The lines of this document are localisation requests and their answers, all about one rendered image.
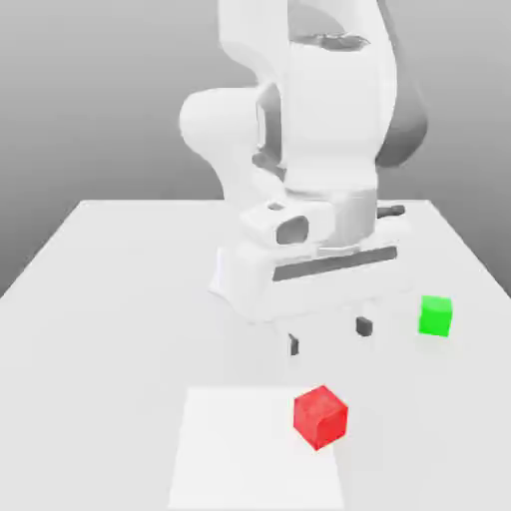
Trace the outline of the small green cube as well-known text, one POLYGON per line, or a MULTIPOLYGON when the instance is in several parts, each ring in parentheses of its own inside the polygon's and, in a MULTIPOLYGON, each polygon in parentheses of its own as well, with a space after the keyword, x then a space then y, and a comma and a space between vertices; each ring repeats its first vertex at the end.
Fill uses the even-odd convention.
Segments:
POLYGON ((452 300, 448 297, 423 295, 420 303, 418 332, 447 337, 453 316, 452 300))

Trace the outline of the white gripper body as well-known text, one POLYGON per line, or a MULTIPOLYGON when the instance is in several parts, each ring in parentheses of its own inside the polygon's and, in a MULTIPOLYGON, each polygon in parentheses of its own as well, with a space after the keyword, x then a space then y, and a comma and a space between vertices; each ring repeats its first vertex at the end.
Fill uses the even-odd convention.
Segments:
POLYGON ((393 234, 359 251, 278 265, 267 290, 267 318, 277 320, 386 298, 412 287, 410 237, 393 234))

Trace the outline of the small red cube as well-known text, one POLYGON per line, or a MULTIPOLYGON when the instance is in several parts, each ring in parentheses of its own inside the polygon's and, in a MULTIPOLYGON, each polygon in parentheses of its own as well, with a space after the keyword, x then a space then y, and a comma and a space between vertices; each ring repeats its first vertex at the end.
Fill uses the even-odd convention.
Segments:
POLYGON ((343 437, 347 419, 347 405, 325 385, 293 401, 293 427, 315 451, 343 437))

